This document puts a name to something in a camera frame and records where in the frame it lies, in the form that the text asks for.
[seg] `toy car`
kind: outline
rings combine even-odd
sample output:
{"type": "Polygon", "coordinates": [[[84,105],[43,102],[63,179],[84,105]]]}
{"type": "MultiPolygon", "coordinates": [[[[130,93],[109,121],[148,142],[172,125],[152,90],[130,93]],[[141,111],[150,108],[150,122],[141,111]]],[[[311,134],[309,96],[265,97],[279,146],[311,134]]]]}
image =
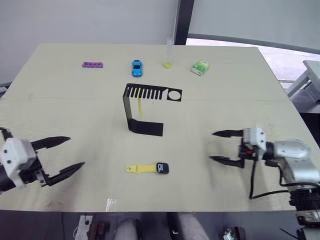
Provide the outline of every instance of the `toy car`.
{"type": "Polygon", "coordinates": [[[132,76],[138,78],[141,77],[143,74],[143,65],[142,61],[134,60],[132,62],[132,76]]]}

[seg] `green box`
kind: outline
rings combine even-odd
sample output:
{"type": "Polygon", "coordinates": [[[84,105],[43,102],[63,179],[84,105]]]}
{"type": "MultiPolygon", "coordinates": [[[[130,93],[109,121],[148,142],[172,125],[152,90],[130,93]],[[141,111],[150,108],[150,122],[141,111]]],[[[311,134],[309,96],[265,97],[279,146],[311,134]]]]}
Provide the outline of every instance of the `green box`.
{"type": "Polygon", "coordinates": [[[200,60],[195,65],[192,66],[191,72],[199,76],[202,76],[202,74],[204,74],[209,67],[210,67],[210,64],[207,61],[200,60]]]}

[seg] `yellow watch strap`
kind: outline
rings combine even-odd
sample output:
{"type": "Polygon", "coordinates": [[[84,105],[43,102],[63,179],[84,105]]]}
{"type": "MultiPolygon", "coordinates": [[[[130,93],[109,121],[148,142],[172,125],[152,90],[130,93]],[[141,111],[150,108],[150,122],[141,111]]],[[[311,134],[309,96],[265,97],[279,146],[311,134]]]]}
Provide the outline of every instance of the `yellow watch strap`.
{"type": "Polygon", "coordinates": [[[157,165],[141,165],[141,164],[134,164],[134,165],[128,165],[125,168],[125,171],[127,173],[156,173],[157,172],[157,165]]]}

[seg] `black metal stand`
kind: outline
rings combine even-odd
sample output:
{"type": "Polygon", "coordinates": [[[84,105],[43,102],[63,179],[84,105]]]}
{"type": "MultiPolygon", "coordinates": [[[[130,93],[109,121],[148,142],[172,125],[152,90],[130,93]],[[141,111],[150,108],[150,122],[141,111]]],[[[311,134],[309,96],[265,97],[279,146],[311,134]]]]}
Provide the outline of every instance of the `black metal stand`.
{"type": "Polygon", "coordinates": [[[169,101],[181,102],[182,90],[169,88],[165,86],[152,86],[152,85],[142,85],[135,83],[128,83],[125,87],[123,93],[123,104],[126,115],[126,120],[128,123],[128,128],[131,132],[136,134],[145,134],[152,136],[162,136],[164,124],[160,122],[148,122],[148,121],[138,121],[132,118],[130,98],[141,98],[141,99],[155,99],[161,100],[163,91],[168,89],[168,94],[166,99],[169,101]],[[169,97],[169,93],[175,91],[180,93],[179,99],[172,99],[169,97]]]}

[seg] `black cable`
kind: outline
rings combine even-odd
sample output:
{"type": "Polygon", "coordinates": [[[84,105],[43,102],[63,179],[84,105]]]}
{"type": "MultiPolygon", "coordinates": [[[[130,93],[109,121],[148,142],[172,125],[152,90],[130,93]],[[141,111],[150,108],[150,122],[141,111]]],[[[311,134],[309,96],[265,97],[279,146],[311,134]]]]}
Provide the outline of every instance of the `black cable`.
{"type": "Polygon", "coordinates": [[[61,223],[62,223],[62,233],[63,233],[63,240],[66,240],[65,234],[65,222],[64,222],[64,212],[61,212],[61,223]]]}
{"type": "Polygon", "coordinates": [[[290,237],[293,237],[294,239],[298,239],[299,240],[299,238],[298,237],[296,237],[295,235],[293,235],[293,234],[291,234],[291,233],[289,233],[289,232],[287,232],[286,230],[284,230],[284,229],[282,229],[282,228],[279,228],[281,231],[283,231],[284,233],[286,233],[286,234],[288,234],[290,237]]]}
{"type": "Polygon", "coordinates": [[[266,193],[255,195],[250,199],[258,199],[258,198],[261,198],[261,197],[264,197],[264,196],[268,196],[268,195],[272,195],[272,194],[281,194],[281,193],[288,193],[288,192],[289,192],[288,190],[269,191],[269,192],[266,192],[266,193]]]}
{"type": "Polygon", "coordinates": [[[282,183],[282,178],[284,177],[284,173],[282,172],[281,167],[278,165],[277,166],[279,168],[279,172],[280,172],[280,180],[279,180],[279,185],[281,187],[293,187],[293,186],[314,186],[316,188],[320,188],[320,184],[318,183],[314,183],[314,182],[293,182],[293,183],[282,183]]]}
{"type": "MultiPolygon", "coordinates": [[[[280,194],[280,193],[288,193],[289,192],[288,190],[277,190],[277,191],[269,191],[269,192],[266,192],[266,193],[262,193],[262,194],[253,196],[253,194],[254,194],[254,182],[255,182],[256,167],[257,167],[257,161],[254,161],[253,165],[252,165],[252,170],[251,170],[249,199],[258,199],[258,198],[261,198],[261,197],[264,197],[264,196],[268,196],[268,195],[272,195],[272,194],[280,194]]],[[[284,177],[284,174],[282,172],[281,167],[279,165],[277,165],[277,167],[278,167],[279,173],[280,173],[279,185],[281,187],[293,187],[293,186],[308,185],[308,186],[314,186],[314,187],[320,188],[320,184],[313,183],[313,182],[295,182],[295,183],[283,184],[282,183],[282,178],[284,177]]]]}

